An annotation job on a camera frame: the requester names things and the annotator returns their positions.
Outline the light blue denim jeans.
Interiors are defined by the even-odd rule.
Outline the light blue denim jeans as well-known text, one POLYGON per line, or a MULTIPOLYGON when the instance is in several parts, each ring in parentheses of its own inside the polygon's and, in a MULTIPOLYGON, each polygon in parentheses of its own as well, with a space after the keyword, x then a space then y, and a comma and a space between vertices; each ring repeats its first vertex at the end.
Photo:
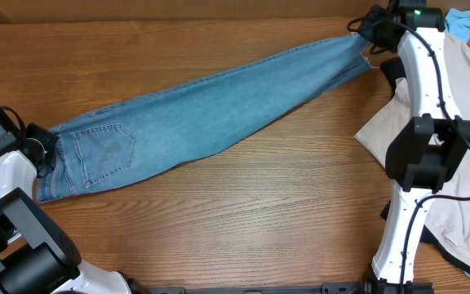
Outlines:
POLYGON ((312 42, 63 122, 37 198, 119 189, 221 153, 368 71, 367 45, 356 34, 312 42))

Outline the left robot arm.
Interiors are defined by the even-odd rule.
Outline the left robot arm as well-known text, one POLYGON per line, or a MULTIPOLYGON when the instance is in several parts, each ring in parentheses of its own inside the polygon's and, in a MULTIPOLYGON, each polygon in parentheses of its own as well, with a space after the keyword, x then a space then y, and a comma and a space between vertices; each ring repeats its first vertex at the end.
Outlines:
POLYGON ((144 292, 133 278, 85 262, 33 201, 33 183, 56 141, 0 106, 0 294, 144 292))

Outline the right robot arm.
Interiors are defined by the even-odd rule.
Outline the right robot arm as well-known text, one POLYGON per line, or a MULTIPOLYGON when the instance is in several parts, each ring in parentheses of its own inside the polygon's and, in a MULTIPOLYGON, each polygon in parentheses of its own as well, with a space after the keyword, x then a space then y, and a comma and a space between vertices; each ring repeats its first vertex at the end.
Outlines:
POLYGON ((414 261, 424 222, 464 155, 470 120, 452 97, 444 57, 445 24, 439 8, 424 1, 374 5, 355 30, 372 43, 371 54, 398 54, 410 96, 410 119, 385 156, 392 198, 384 235, 358 293, 431 293, 414 281, 414 261))

